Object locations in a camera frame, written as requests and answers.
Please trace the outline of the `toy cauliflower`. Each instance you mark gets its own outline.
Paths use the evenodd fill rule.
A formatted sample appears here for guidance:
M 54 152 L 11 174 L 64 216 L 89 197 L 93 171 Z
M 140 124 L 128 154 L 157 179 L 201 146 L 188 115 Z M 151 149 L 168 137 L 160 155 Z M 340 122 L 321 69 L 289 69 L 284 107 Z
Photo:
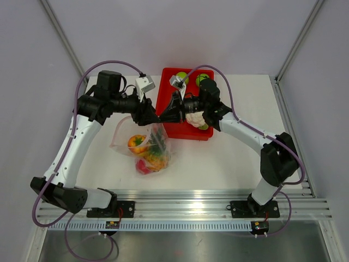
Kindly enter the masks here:
M 209 128 L 208 124 L 205 122 L 203 118 L 203 111 L 193 112 L 186 114 L 186 121 L 195 128 L 200 130 L 207 130 Z

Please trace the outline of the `clear zip top bag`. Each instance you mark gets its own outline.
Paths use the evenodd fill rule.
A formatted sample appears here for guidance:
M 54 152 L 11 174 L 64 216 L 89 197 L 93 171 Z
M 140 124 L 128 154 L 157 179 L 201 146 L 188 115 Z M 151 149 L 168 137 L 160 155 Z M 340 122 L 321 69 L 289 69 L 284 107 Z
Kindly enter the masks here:
M 170 154 L 170 160 L 171 160 L 171 143 L 170 143 L 170 140 L 168 138 L 168 135 L 167 135 L 167 132 L 166 132 L 164 126 L 161 123 L 153 123 L 153 124 L 149 124 L 146 126 L 138 126 L 136 123 L 134 123 L 133 119 L 130 116 L 123 118 L 117 124 L 114 136 L 113 136 L 111 144 L 110 144 L 110 148 L 112 150 L 120 153 L 120 154 L 123 154 L 125 156 L 133 158 L 134 163 L 136 163 L 136 161 L 138 159 L 144 160 L 143 157 L 144 157 L 146 152 L 141 154 L 141 155 L 138 155 L 138 156 L 134 155 L 128 149 L 128 140 L 134 135 L 145 135 L 146 140 L 143 143 L 143 145 L 144 145 L 148 142 L 148 140 L 150 138 L 150 133 L 154 127 L 160 127 L 164 130 L 166 144 L 167 144 L 167 150 Z

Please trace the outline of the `red toy tomato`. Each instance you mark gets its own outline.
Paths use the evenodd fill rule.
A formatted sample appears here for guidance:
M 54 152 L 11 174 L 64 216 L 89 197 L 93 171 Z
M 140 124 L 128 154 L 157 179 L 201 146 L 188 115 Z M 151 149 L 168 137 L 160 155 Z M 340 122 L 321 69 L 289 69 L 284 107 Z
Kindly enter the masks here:
M 128 140 L 128 149 L 134 154 L 134 155 L 141 155 L 145 153 L 148 150 L 147 144 L 143 143 L 146 140 L 145 135 L 134 135 Z

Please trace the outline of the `toy watermelon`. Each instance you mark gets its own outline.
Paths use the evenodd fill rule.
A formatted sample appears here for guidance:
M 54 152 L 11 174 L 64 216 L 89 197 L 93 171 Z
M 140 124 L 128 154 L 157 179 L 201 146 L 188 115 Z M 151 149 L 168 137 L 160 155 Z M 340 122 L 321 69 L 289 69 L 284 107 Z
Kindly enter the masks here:
M 197 77 L 196 77 L 196 86 L 197 87 L 199 87 L 200 86 L 200 82 L 202 81 L 202 80 L 205 80 L 205 79 L 209 79 L 210 77 L 209 77 L 209 75 L 207 75 L 207 74 L 199 74 Z

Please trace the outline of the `toy pineapple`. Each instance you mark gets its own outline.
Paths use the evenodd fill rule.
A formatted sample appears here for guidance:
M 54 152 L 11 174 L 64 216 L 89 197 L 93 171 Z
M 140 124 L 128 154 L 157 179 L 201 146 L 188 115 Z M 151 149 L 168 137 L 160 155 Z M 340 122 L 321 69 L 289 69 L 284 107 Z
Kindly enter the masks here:
M 160 127 L 154 127 L 150 133 L 147 145 L 148 149 L 143 157 L 148 164 L 147 168 L 153 172 L 167 168 L 170 154 L 167 150 L 164 130 Z

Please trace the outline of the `red toy apple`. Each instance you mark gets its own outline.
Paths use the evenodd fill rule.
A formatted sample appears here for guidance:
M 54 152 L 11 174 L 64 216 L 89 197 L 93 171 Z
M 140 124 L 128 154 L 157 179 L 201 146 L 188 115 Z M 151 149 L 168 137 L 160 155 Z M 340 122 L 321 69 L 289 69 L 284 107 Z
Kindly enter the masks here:
M 152 170 L 146 166 L 146 163 L 144 162 L 143 159 L 138 159 L 136 161 L 135 168 L 137 172 L 140 173 L 141 175 L 148 175 L 152 173 Z

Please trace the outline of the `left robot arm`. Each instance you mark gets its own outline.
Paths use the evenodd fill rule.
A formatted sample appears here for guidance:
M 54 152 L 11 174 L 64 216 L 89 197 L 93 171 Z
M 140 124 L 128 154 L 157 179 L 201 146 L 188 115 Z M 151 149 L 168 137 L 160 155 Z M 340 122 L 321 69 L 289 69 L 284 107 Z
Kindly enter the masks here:
M 131 114 L 139 126 L 158 122 L 152 102 L 145 96 L 155 88 L 152 78 L 140 75 L 130 95 L 120 91 L 124 79 L 118 72 L 103 70 L 96 84 L 77 100 L 70 129 L 52 165 L 43 177 L 34 177 L 31 181 L 38 201 L 74 214 L 82 209 L 99 209 L 105 217 L 117 213 L 114 193 L 106 189 L 79 188 L 76 180 L 94 137 L 112 114 Z

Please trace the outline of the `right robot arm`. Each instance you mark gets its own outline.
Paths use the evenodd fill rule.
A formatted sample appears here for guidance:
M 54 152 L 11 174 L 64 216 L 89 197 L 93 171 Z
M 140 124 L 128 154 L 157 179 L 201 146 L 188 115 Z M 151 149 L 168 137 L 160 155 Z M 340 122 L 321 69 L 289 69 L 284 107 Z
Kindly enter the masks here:
M 188 121 L 191 113 L 200 112 L 205 124 L 219 132 L 233 136 L 260 156 L 261 180 L 248 196 L 247 208 L 251 215 L 263 214 L 282 184 L 300 167 L 292 137 L 287 133 L 268 134 L 238 118 L 220 100 L 220 91 L 212 79 L 200 82 L 197 96 L 185 95 L 186 85 L 179 76 L 172 76 L 173 92 L 167 108 L 160 115 L 162 123 Z

